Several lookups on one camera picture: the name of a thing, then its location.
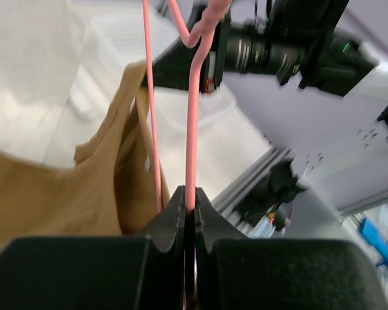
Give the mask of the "pink wire hanger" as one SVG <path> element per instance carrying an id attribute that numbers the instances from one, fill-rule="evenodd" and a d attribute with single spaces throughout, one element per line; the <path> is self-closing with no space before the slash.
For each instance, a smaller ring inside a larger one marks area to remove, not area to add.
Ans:
<path id="1" fill-rule="evenodd" d="M 155 111 L 155 93 L 153 83 L 153 58 L 151 53 L 151 36 L 149 28 L 149 5 L 147 0 L 142 1 L 145 33 L 145 54 L 147 61 L 147 83 L 149 92 L 149 105 L 151 113 L 151 129 L 153 137 L 153 162 L 155 170 L 156 183 L 156 203 L 157 209 L 161 211 L 163 206 L 162 199 L 162 177 L 160 155 L 158 148 L 158 137 L 156 131 L 156 111 Z M 197 177 L 197 129 L 199 115 L 199 86 L 200 70 L 203 62 L 210 51 L 215 28 L 218 22 L 228 11 L 230 1 L 215 0 L 210 1 L 204 10 L 199 22 L 195 23 L 191 30 L 188 30 L 182 18 L 180 9 L 176 1 L 169 1 L 168 6 L 171 10 L 174 22 L 183 44 L 188 48 L 193 48 L 197 43 L 200 44 L 191 62 L 189 71 L 189 96 L 188 96 L 188 120 L 187 120 L 187 139 L 186 139 L 186 182 L 185 182 L 185 207 L 188 212 L 195 209 L 196 204 L 196 177 Z"/>

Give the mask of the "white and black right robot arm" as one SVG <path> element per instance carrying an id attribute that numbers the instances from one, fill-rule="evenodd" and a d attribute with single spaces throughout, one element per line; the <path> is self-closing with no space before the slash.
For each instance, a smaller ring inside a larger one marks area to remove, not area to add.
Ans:
<path id="1" fill-rule="evenodd" d="M 232 23 L 229 1 L 197 3 L 188 21 L 175 1 L 168 6 L 180 37 L 150 59 L 143 83 L 188 91 L 189 111 L 197 109 L 201 94 L 219 87 L 225 72 L 274 76 L 280 85 L 300 74 L 300 89 L 388 101 L 388 61 L 336 30 L 346 1 L 268 1 L 266 21 L 241 25 Z M 282 231 L 290 219 L 282 204 L 333 172 L 385 154 L 388 106 L 371 130 L 360 130 L 317 156 L 276 163 L 240 193 L 228 217 L 248 233 L 265 225 Z"/>

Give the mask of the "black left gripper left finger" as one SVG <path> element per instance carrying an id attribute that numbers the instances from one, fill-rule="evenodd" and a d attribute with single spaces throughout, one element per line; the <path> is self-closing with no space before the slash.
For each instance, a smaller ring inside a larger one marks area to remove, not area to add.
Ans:
<path id="1" fill-rule="evenodd" d="M 181 309 L 184 191 L 132 236 L 12 240 L 0 252 L 0 309 Z"/>

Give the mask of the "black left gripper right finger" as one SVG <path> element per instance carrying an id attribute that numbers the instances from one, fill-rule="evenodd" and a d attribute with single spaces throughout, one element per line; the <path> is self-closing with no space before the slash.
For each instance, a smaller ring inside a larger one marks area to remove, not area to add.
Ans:
<path id="1" fill-rule="evenodd" d="M 195 208 L 201 309 L 388 309 L 376 272 L 339 239 L 251 239 L 202 189 Z"/>

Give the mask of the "tan tank top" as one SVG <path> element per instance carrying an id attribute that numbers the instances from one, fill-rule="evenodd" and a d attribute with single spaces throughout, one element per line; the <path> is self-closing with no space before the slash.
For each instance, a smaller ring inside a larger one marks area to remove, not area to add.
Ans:
<path id="1" fill-rule="evenodd" d="M 59 169 L 0 152 L 0 250 L 22 236 L 133 234 L 157 214 L 146 64 L 127 65 L 97 133 Z"/>

